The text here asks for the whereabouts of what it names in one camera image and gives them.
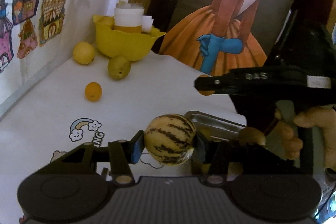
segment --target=gray ribbed surface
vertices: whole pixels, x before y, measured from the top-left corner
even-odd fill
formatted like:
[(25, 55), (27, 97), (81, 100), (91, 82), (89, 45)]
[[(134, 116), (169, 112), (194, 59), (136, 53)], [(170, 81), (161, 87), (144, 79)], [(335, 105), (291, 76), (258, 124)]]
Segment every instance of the gray ribbed surface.
[[(237, 209), (222, 189), (197, 178), (145, 177), (118, 189), (96, 215), (76, 224), (264, 224)], [(26, 224), (42, 224), (28, 220)], [(314, 224), (311, 219), (295, 224)]]

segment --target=metal screw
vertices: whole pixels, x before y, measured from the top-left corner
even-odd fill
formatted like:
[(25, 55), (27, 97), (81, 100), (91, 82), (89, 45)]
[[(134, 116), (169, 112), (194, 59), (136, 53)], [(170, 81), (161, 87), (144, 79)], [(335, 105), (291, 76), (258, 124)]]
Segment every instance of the metal screw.
[(220, 184), (224, 181), (224, 179), (221, 176), (216, 175), (208, 176), (207, 180), (211, 184)]
[(118, 176), (115, 181), (119, 184), (128, 184), (132, 182), (132, 178), (130, 176)]

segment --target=jar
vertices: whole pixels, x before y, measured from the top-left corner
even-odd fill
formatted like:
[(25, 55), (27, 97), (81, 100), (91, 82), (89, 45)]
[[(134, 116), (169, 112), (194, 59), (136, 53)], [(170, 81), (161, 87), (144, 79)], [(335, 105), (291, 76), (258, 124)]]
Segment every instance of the jar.
[(117, 3), (114, 9), (113, 29), (128, 33), (141, 33), (143, 13), (142, 4)]

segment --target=orange skirt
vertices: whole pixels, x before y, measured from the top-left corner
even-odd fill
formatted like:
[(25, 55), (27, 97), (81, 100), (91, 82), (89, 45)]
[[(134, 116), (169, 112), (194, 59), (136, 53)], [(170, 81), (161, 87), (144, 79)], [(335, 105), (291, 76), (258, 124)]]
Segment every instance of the orange skirt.
[[(170, 55), (178, 61), (200, 70), (203, 57), (199, 50), (200, 43), (196, 39), (203, 34), (211, 34), (214, 23), (215, 14), (212, 13), (210, 6), (193, 12), (165, 35), (159, 54)], [(240, 21), (234, 19), (230, 22), (225, 37), (237, 38), (239, 27)], [(219, 52), (211, 75), (221, 76), (235, 68), (261, 67), (266, 58), (258, 41), (250, 33), (241, 53)]]

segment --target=smiling cloud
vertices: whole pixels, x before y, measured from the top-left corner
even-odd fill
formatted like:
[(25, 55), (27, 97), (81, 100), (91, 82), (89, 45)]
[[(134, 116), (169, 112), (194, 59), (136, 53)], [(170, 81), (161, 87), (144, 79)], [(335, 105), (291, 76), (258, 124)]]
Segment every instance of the smiling cloud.
[(101, 123), (98, 121), (89, 122), (88, 127), (90, 131), (98, 131), (98, 129), (101, 127)]
[(72, 142), (79, 141), (83, 138), (83, 130), (81, 129), (73, 129), (71, 131), (71, 134), (69, 135), (69, 138)]

